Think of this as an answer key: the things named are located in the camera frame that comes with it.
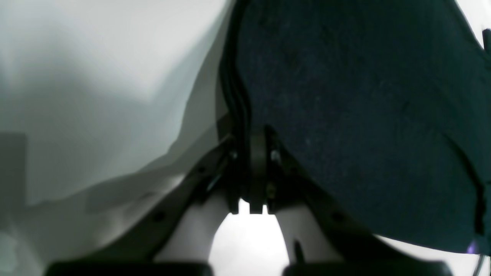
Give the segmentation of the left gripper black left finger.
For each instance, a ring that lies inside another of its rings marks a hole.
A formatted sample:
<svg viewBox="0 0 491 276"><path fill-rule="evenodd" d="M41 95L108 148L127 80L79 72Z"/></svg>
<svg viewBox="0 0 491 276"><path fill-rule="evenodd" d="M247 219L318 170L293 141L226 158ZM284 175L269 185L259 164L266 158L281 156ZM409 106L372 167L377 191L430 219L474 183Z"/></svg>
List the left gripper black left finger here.
<svg viewBox="0 0 491 276"><path fill-rule="evenodd" d="M237 214L243 155L233 136L200 159L169 195L121 237L82 258L56 262L47 276L212 276L216 231Z"/></svg>

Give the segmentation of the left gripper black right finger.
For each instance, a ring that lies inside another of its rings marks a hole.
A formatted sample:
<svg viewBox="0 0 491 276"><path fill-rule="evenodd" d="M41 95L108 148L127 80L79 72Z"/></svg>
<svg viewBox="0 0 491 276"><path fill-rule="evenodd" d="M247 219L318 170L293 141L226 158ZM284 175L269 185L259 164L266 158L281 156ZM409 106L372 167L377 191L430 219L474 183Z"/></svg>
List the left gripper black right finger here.
<svg viewBox="0 0 491 276"><path fill-rule="evenodd" d="M272 127L251 133L250 212L266 206L287 248L284 276L450 276L442 261L411 257L376 238L318 187Z"/></svg>

